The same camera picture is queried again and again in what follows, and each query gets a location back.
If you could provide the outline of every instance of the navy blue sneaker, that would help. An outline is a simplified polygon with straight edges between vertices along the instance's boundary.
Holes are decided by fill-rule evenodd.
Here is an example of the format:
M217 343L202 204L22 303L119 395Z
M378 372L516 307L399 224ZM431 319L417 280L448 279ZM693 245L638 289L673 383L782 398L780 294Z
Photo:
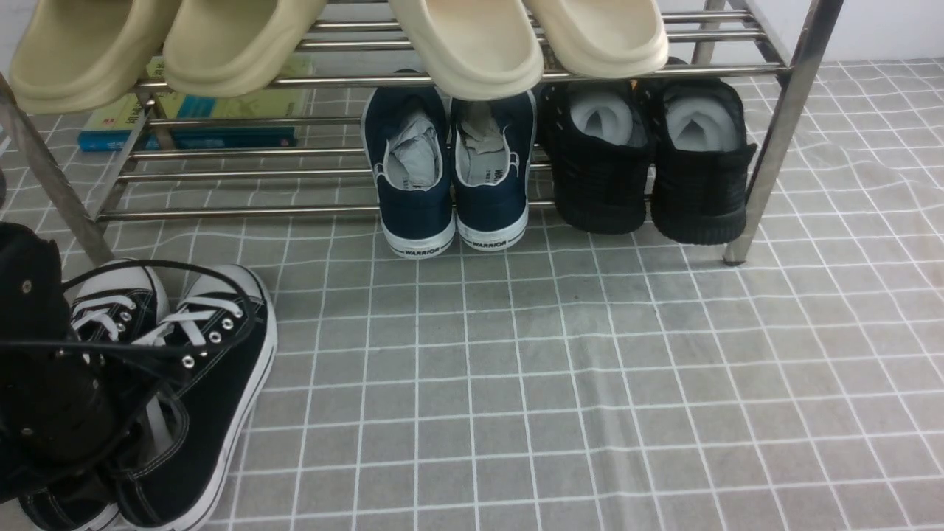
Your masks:
M536 109L531 91L497 101L452 100L459 235L471 248L503 250L525 233Z
M383 234L403 258L431 258L452 244L448 120L432 87L376 89L361 119Z

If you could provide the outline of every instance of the slide sandal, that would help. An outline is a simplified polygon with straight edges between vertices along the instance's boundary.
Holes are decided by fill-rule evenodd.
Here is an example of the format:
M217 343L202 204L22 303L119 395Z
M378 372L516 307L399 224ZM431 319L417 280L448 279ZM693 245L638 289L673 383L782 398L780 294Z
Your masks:
M88 111L127 93L160 49L180 0L40 0L9 67L35 114Z
M432 80L464 100L522 94L544 56L519 0L390 0Z
M668 61L668 36L655 0L525 0L554 54L574 74L620 79Z
M328 0L183 0L167 36L168 84L235 97L268 85Z

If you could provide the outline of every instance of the shoelace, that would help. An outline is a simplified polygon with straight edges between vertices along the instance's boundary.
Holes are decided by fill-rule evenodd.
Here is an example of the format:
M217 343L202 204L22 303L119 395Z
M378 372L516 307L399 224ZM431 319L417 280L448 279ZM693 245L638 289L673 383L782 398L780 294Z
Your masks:
M217 310L201 310L198 312L190 311L191 305L199 306L209 306L210 308L216 308ZM207 321L213 316L216 315L218 310L223 310L230 315L240 318L243 316L243 310L240 308L239 304L231 300L221 300L221 299L210 299L207 297L190 297L185 299L179 306L178 310L167 316L160 322L157 328L151 332L141 336L139 339L134 341L134 345L148 345L148 346L163 346L165 345L164 337L172 333L176 325L180 326L180 330L187 335L187 339L190 340L190 343L195 347L203 347L207 344L207 338L204 337L203 332L200 331L200 327L197 325L198 322ZM232 321L223 319L223 328L232 328ZM218 335L213 335L210 333L210 342L219 343L222 337ZM183 365L186 368L191 368L194 366L194 358L192 356L184 356Z
M117 341L118 334L125 331L125 325L115 322L114 318L109 315L109 308L103 308L103 306L111 307L116 304L127 310L135 310L138 307L134 300L124 295L110 295L100 299L83 300L76 305L76 308L72 311L73 330L78 332L78 329L83 326L90 322L95 322L100 324L109 333L109 339L111 341ZM123 311L120 314L120 319L131 320L131 315Z

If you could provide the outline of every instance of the book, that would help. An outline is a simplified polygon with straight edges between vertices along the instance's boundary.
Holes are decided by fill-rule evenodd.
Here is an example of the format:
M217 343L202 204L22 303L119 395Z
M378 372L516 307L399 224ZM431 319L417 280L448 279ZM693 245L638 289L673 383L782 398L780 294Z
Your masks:
M285 63L282 74L306 76L312 70L311 55L296 54ZM147 65L151 77L163 77L163 71L163 58L154 58ZM302 113L310 94L304 89L279 89L217 99L166 93L158 94L158 100L171 118L284 118ZM79 149L87 152L121 151L142 111L134 94L95 110L78 133ZM171 130L171 137L178 149L289 147L298 144L296 128L293 127L182 128ZM147 137L144 148L160 148L153 134Z

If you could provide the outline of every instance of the gray tiled floor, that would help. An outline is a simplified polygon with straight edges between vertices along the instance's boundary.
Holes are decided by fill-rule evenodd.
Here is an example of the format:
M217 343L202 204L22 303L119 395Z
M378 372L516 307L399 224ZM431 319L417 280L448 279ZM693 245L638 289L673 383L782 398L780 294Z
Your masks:
M276 297L281 351L208 529L944 528L944 60L820 78L738 269L649 224L589 237L553 213L508 253L456 244L419 264L395 259L373 218L113 226L122 255L237 261ZM762 136L775 86L737 83ZM355 114L365 96L313 106ZM38 123L92 198L111 158L76 153L82 122ZM306 143L356 146L350 129ZM57 239L68 274L85 269L22 157L0 164L3 217ZM152 184L126 206L247 197L373 191ZM179 293L183 278L165 280ZM24 528L9 505L0 522Z

